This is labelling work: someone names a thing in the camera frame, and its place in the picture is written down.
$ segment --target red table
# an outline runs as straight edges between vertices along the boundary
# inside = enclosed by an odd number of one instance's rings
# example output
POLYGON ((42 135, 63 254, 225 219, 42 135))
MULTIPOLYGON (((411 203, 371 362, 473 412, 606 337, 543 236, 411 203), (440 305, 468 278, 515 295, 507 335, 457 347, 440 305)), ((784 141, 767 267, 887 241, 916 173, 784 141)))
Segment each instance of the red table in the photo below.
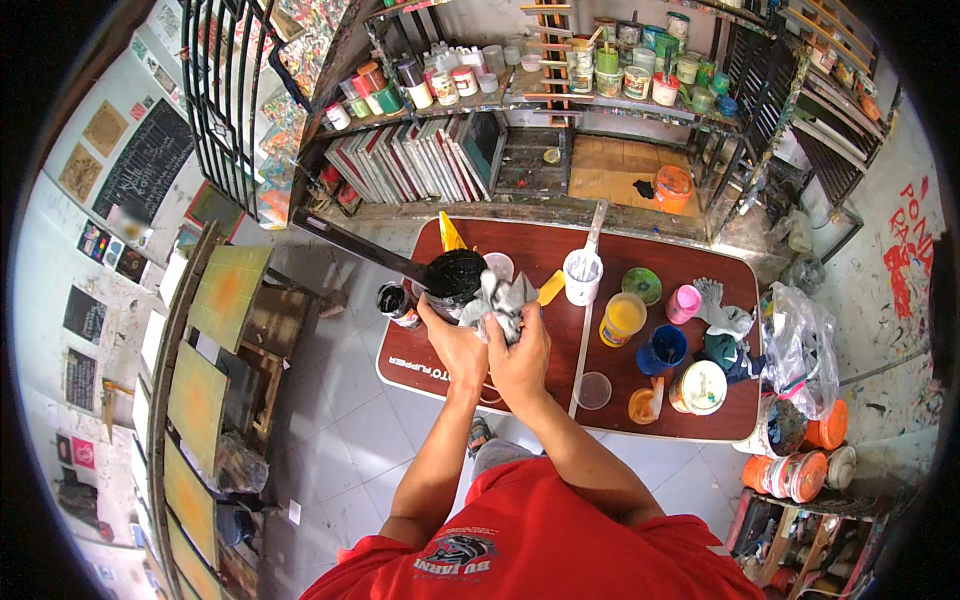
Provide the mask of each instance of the red table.
MULTIPOLYGON (((526 273, 537 287, 561 268, 570 251, 582 248, 587 241, 587 232, 582 229, 490 219, 454 219, 453 223, 468 246, 475 245, 481 254, 508 254, 514 260, 516 272, 526 273)), ((413 258, 428 263, 442 248, 440 228, 435 219, 420 232, 413 258)), ((553 341, 546 376, 547 392, 565 410, 573 413, 577 422, 595 429, 703 442, 739 442, 750 436, 756 426, 758 379, 731 385, 723 405, 707 417, 679 413, 666 397, 660 418, 649 425, 638 425, 627 416, 627 403, 633 391, 652 387, 650 378, 636 367, 636 349, 650 337, 655 327, 667 323, 664 306, 673 290, 697 277, 715 278, 724 284, 724 304, 736 304, 750 311, 758 301, 756 277, 750 266, 737 258, 715 252, 612 233, 601 234, 598 251, 604 263, 604 276, 586 331, 588 344, 583 371, 600 371, 610 379, 611 400, 596 411, 576 405, 570 407, 588 311, 585 307, 570 304, 563 292, 543 308, 543 322, 553 341), (648 308, 646 324, 626 346, 610 348, 599 339, 600 320, 607 300, 620 291, 620 279, 632 267, 647 267, 656 273, 663 285, 663 296, 648 308)), ((699 319, 691 319, 681 326, 687 337, 689 354, 703 348, 706 329, 707 324, 699 319)), ((747 335, 747 342, 755 352, 760 348, 756 324, 747 335)), ((662 373, 666 385, 669 386, 673 377, 692 362, 692 356, 687 355, 679 367, 662 373)), ((425 327, 408 330, 390 323, 376 366, 380 377, 390 385, 439 398, 446 395, 449 382, 444 365, 430 346, 425 327)), ((499 394, 492 387, 486 387, 483 398, 498 400, 499 394)), ((502 400, 481 405, 510 412, 502 400)))

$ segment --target pink paint jar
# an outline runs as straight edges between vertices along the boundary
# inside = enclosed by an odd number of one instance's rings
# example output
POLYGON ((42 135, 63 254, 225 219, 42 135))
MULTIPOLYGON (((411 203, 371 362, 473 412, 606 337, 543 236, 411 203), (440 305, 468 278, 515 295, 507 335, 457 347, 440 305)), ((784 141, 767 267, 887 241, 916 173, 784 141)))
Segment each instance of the pink paint jar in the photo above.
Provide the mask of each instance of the pink paint jar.
POLYGON ((697 288, 692 285, 682 285, 666 303, 666 318, 674 325, 682 325, 697 314, 701 302, 703 299, 697 288))

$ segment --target sandal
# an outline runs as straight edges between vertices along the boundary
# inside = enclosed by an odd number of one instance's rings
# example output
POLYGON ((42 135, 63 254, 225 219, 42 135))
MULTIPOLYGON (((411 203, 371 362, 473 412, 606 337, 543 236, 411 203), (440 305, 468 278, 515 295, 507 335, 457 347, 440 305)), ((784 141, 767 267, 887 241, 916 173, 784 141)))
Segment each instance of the sandal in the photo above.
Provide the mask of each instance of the sandal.
POLYGON ((472 459, 480 450, 480 446, 496 438, 483 417, 474 417, 470 424, 470 435, 467 439, 467 454, 472 459))

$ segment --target hand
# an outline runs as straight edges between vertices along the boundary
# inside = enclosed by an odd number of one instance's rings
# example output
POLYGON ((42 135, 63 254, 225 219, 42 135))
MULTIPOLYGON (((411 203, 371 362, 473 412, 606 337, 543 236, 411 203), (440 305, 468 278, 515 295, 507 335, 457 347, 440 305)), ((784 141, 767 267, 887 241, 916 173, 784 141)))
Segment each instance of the hand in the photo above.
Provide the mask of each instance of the hand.
POLYGON ((420 295, 417 312, 426 324, 427 339, 450 375, 451 387, 461 387, 479 400, 489 369, 487 345, 473 329, 451 325, 438 317, 425 295, 420 295))
POLYGON ((545 394, 543 379, 550 361, 550 336, 543 327, 540 305, 523 305, 520 341, 507 348, 503 329, 492 313, 484 315, 490 338, 490 370, 493 385, 511 409, 515 403, 545 394))

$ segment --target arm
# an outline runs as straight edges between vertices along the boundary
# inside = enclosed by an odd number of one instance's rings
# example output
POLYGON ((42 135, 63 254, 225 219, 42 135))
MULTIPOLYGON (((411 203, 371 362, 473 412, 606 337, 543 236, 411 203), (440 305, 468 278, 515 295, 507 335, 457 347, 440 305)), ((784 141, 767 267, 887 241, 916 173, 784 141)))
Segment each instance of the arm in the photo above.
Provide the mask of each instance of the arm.
POLYGON ((566 484, 602 513, 625 525, 663 516, 663 509, 636 474, 543 389, 550 336, 538 304, 523 307, 523 323, 520 341, 507 348, 496 319, 486 319, 493 385, 510 410, 534 432, 566 484))
POLYGON ((471 329, 445 323, 423 298, 417 310, 450 375, 450 387, 444 408, 396 488, 380 535, 422 550, 453 508, 488 363, 487 347, 471 329))

